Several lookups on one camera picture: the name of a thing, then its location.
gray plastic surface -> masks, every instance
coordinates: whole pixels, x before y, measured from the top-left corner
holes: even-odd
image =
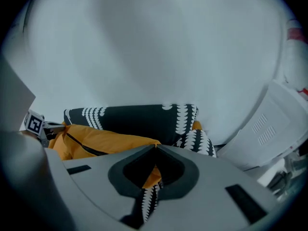
[[[64,165],[66,168],[89,165],[91,169],[71,175],[71,178],[99,208],[120,220],[123,216],[131,214],[135,199],[118,194],[108,179],[108,171],[118,161],[146,147],[148,146],[141,146],[118,154],[68,160],[64,161]]]
[[[55,185],[62,200],[69,209],[77,230],[130,230],[132,228],[112,218],[102,211],[95,202],[85,195],[80,186],[67,173],[58,153],[45,149]]]
[[[249,222],[229,196],[225,187],[239,184],[266,212],[277,204],[269,190],[263,188],[245,173],[222,161],[206,155],[172,146],[168,148],[198,166],[199,181],[183,198],[160,201],[156,211],[141,230],[239,230]]]
[[[18,131],[35,99],[34,94],[0,54],[0,131]]]
[[[36,212],[51,230],[73,231],[75,224],[60,196],[41,144],[34,138],[15,133],[0,133],[0,162],[6,181],[17,194],[11,204],[20,203]]]

patterned cushion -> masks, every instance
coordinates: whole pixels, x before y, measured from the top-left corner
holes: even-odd
[[[192,130],[196,112],[197,107],[192,104],[79,108],[65,110],[64,121],[173,145]]]
[[[216,157],[214,146],[203,130],[195,129],[188,132],[183,135],[174,146]]]
[[[154,185],[148,189],[142,189],[142,219],[143,223],[146,223],[149,216],[156,210],[158,192],[163,188],[162,182]]]

yellow cloth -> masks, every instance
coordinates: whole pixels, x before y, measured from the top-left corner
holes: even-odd
[[[195,130],[195,129],[202,130],[202,126],[201,126],[200,121],[194,121],[194,123],[192,125],[192,130]]]
[[[49,143],[49,148],[56,150],[62,160],[96,156],[83,149],[79,143],[74,141],[67,134],[74,137],[75,140],[83,146],[107,154],[119,153],[142,145],[154,144],[156,146],[160,144],[157,140],[145,137],[118,134],[106,130],[97,130],[82,125],[70,125],[66,126],[65,131],[57,134],[56,138],[51,140]],[[155,167],[143,188],[150,188],[160,180],[160,172],[158,168]]]

